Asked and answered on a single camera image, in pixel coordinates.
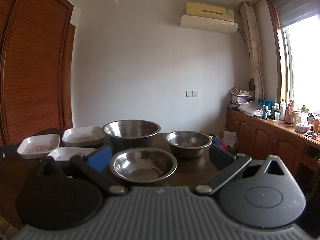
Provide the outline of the floral square plate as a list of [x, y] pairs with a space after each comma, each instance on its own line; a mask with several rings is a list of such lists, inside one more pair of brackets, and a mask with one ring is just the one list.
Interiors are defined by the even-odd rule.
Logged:
[[95, 148], [60, 147], [50, 152], [47, 156], [52, 157], [57, 162], [62, 162], [62, 161], [69, 161], [72, 156], [77, 154], [88, 156], [94, 151], [96, 151]]
[[58, 134], [35, 135], [25, 138], [17, 149], [18, 155], [23, 159], [42, 158], [59, 148], [60, 136]]
[[101, 127], [78, 127], [65, 130], [62, 141], [68, 147], [86, 147], [103, 143], [104, 137]]

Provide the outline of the small steel bowl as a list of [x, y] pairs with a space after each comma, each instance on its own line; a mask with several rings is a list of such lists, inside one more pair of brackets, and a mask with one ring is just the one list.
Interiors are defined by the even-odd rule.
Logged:
[[136, 184], [157, 183], [170, 177], [178, 166], [169, 152], [154, 148], [130, 148], [116, 153], [109, 162], [118, 178]]

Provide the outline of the large steel bowl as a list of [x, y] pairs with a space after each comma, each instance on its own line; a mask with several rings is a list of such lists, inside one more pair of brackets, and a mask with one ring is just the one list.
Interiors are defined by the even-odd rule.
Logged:
[[118, 120], [105, 124], [101, 131], [108, 136], [115, 152], [120, 152], [129, 148], [150, 147], [161, 127], [146, 120]]

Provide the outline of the medium steel bowl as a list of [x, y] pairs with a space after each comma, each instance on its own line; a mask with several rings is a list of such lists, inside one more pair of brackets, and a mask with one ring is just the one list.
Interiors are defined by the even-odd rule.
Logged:
[[195, 159], [212, 144], [212, 138], [194, 131], [174, 131], [164, 136], [172, 154], [179, 158]]

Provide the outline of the wooden sideboard cabinet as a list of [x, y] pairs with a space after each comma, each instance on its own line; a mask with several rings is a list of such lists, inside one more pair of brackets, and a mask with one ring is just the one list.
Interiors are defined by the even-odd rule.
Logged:
[[277, 155], [294, 176], [303, 167], [318, 171], [319, 137], [311, 139], [283, 121], [247, 116], [231, 109], [227, 109], [226, 129], [236, 133], [238, 153], [258, 160]]

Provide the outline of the stack of magazines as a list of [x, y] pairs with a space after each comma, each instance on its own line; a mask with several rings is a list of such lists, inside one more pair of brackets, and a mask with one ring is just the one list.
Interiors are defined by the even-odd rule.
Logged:
[[241, 90], [233, 87], [230, 91], [231, 102], [244, 104], [255, 100], [255, 91]]

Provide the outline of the pink bottle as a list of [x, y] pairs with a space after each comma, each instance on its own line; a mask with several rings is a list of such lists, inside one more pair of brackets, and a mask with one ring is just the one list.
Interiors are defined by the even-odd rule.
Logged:
[[286, 113], [285, 113], [285, 122], [287, 124], [291, 124], [292, 122], [292, 111], [294, 106], [295, 106], [295, 102], [293, 100], [289, 100], [286, 107]]

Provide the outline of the wooden louvered wardrobe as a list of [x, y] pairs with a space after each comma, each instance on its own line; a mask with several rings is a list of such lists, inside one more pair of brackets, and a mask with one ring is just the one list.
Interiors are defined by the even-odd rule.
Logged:
[[1, 0], [1, 144], [72, 126], [67, 0]]

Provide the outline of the patterned beige curtain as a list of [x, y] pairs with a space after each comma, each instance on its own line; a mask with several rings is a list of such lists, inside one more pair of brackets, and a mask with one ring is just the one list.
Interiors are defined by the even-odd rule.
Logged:
[[249, 49], [251, 66], [253, 69], [255, 100], [264, 99], [263, 69], [260, 36], [257, 19], [253, 6], [249, 3], [242, 3], [240, 15], [244, 27], [246, 41]]

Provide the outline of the grey roller blind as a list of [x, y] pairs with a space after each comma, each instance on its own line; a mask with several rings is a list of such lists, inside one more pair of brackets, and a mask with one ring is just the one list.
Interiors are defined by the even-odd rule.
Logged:
[[280, 28], [319, 15], [319, 0], [276, 0], [272, 5], [276, 9]]

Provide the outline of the white wall switch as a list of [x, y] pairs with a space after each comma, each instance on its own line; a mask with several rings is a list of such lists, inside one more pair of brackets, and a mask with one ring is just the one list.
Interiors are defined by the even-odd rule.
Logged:
[[195, 97], [197, 98], [199, 96], [198, 91], [194, 91], [194, 90], [187, 90], [186, 91], [186, 97]]

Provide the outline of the wall air conditioner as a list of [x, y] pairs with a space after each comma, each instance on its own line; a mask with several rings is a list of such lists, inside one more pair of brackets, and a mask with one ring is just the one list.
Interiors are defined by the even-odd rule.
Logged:
[[231, 9], [187, 2], [185, 14], [181, 17], [181, 27], [234, 34], [238, 24]]

